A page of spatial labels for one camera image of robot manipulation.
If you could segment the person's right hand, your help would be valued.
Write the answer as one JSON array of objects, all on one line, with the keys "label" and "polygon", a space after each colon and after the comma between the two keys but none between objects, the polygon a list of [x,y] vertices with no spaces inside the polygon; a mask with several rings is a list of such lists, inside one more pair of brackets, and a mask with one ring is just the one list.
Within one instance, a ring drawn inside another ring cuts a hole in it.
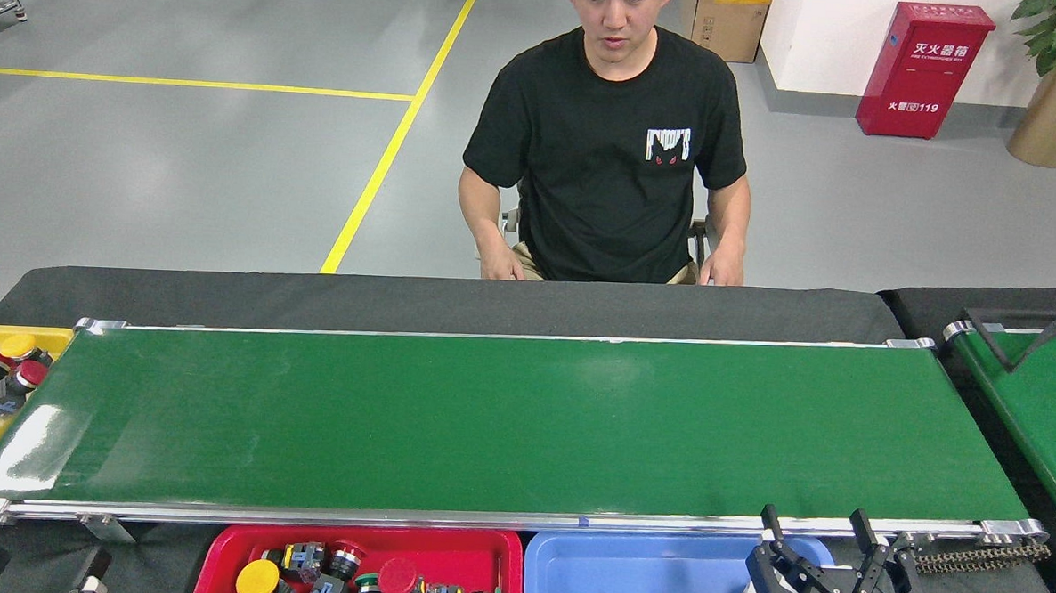
[{"label": "person's right hand", "polygon": [[505,242],[491,240],[477,244],[476,249],[484,280],[526,280],[524,265]]}]

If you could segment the person's left hand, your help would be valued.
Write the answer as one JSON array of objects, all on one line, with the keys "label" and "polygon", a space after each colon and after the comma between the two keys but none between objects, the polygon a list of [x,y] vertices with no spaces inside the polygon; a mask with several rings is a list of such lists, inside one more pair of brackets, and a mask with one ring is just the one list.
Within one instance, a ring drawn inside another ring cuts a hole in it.
[{"label": "person's left hand", "polygon": [[697,284],[702,287],[737,288],[744,285],[743,238],[718,240],[718,245],[702,264]]}]

